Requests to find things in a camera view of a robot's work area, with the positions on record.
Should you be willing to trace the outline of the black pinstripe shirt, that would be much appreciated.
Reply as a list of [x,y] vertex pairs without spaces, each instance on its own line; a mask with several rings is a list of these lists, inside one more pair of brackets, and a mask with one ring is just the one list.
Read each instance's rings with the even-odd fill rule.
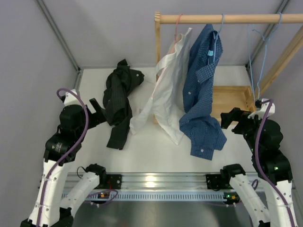
[[103,95],[103,114],[112,127],[108,148],[122,150],[126,144],[133,116],[128,96],[144,81],[144,74],[131,69],[126,59],[121,60],[107,77]]

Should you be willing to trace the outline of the light blue wire hanger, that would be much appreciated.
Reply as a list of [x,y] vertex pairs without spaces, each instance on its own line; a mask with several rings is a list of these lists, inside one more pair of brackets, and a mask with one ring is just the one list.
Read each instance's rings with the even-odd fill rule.
[[246,26],[247,33],[247,52],[248,52],[248,62],[245,67],[249,74],[251,90],[253,96],[258,92],[258,82],[261,82],[261,78],[265,75],[264,66],[266,61],[264,57],[266,57],[268,53],[269,42],[272,40],[272,36],[279,28],[282,22],[282,13],[277,13],[280,16],[278,24],[269,24],[265,31],[258,30],[257,25],[248,24]]

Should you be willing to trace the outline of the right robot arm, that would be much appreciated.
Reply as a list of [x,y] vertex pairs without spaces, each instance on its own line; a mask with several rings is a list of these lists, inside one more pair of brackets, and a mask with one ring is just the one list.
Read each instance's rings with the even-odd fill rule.
[[239,108],[221,114],[221,128],[227,129],[232,122],[237,122],[232,132],[242,135],[248,144],[252,152],[251,161],[267,202],[263,203],[257,195],[239,164],[224,166],[220,170],[220,182],[236,191],[254,227],[295,227],[291,166],[279,149],[283,139],[280,126],[268,119],[267,114],[255,114]]

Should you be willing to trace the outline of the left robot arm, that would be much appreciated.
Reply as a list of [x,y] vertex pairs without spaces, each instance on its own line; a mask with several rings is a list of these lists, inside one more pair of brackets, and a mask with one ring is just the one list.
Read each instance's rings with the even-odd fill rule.
[[106,186],[106,169],[91,164],[74,188],[62,198],[67,175],[87,130],[104,122],[96,99],[90,99],[90,103],[95,113],[81,104],[65,105],[61,111],[57,131],[45,144],[44,171],[34,209],[21,222],[22,227],[70,227],[90,192]]

